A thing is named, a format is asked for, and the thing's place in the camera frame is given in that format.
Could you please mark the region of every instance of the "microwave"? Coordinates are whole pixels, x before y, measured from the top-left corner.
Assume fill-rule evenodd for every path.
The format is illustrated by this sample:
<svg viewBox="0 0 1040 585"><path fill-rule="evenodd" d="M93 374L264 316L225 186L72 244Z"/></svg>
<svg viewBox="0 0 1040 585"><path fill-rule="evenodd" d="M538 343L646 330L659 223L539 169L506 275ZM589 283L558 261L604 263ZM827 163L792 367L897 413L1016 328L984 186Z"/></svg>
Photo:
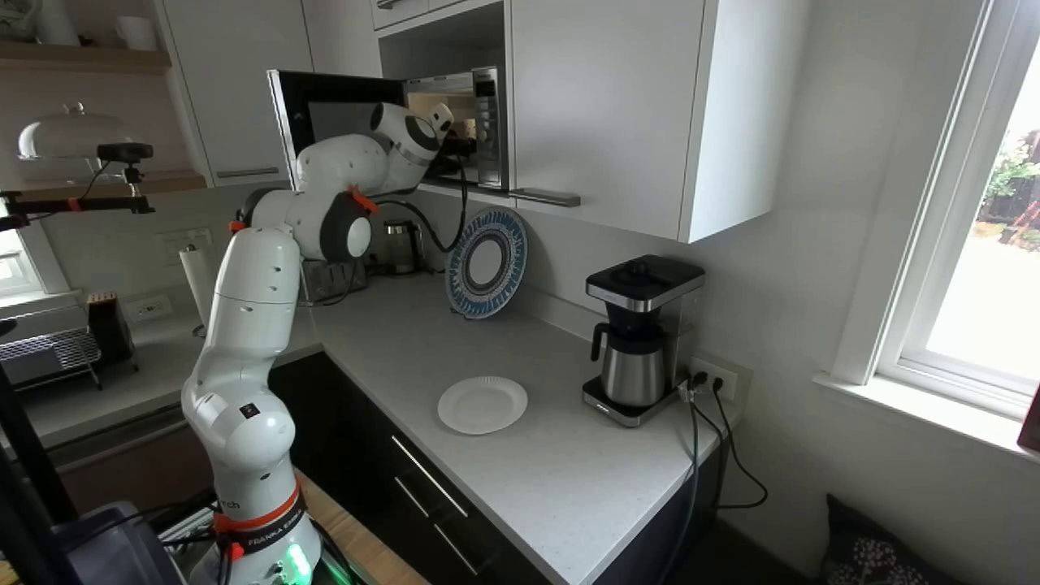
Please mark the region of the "microwave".
<svg viewBox="0 0 1040 585"><path fill-rule="evenodd" d="M378 103L402 103L429 118L450 103L456 124L427 169L427 181L472 186L481 191L511 187L506 106L495 65L437 77L355 77L319 71L267 71L285 174L300 186L300 149L343 132L370 132Z"/></svg>

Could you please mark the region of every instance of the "blue and white plate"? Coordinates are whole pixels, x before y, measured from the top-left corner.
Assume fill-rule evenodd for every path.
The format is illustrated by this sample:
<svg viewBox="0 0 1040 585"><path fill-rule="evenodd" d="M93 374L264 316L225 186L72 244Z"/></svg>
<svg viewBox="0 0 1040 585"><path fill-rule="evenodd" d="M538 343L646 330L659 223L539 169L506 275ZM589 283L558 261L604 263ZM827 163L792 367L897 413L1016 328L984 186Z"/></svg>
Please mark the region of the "blue and white plate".
<svg viewBox="0 0 1040 585"><path fill-rule="evenodd" d="M450 303L466 318L490 318L511 305L527 273L527 228L511 208L477 214L446 267Z"/></svg>

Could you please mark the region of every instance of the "kitchen counter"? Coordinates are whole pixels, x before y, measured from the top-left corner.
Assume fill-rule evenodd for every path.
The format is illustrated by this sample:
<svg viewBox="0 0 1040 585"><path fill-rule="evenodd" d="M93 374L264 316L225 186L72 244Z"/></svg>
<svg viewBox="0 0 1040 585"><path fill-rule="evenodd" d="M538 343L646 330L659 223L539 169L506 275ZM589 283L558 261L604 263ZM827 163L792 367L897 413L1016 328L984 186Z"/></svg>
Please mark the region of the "kitchen counter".
<svg viewBox="0 0 1040 585"><path fill-rule="evenodd" d="M30 400L47 444L178 403L203 348L192 322L137 336L140 374L105 390ZM522 312L466 322L439 275L375 278L339 305L303 310L284 362L329 356L511 536L552 583L596 583L688 479L688 415L671 405L622 430L583 403L589 342ZM457 436L437 418L446 388L499 374L527 388L522 418ZM720 444L699 430L699 455Z"/></svg>

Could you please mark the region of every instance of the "coffee maker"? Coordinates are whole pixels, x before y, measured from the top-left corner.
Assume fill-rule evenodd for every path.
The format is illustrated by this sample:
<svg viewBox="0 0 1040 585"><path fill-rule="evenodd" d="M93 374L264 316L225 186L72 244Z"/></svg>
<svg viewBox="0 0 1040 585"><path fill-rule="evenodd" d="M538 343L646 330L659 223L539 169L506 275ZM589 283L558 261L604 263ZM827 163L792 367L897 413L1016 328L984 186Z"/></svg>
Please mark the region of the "coffee maker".
<svg viewBox="0 0 1040 585"><path fill-rule="evenodd" d="M636 258L585 278L585 291L608 305L608 322L591 330L591 362L603 374L583 400L622 425L639 425L675 397L675 330L663 310L699 290L707 271L674 258Z"/></svg>

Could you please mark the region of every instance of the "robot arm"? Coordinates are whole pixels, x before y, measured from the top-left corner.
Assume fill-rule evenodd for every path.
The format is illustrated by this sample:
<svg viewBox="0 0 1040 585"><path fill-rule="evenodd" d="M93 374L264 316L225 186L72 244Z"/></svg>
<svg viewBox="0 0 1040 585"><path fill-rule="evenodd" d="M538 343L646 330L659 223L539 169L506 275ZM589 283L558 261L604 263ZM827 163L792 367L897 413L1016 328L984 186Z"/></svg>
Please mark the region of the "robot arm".
<svg viewBox="0 0 1040 585"><path fill-rule="evenodd" d="M296 425L267 374L292 336L303 261L361 258L370 228L355 191L416 187L450 120L450 106L427 124L384 103L378 135L347 132L303 149L300 191L267 191L230 238L208 337L183 388L183 413L210 457L222 500L222 550L192 583L215 583L228 559L228 583L278 583L319 566L323 538L290 462Z"/></svg>

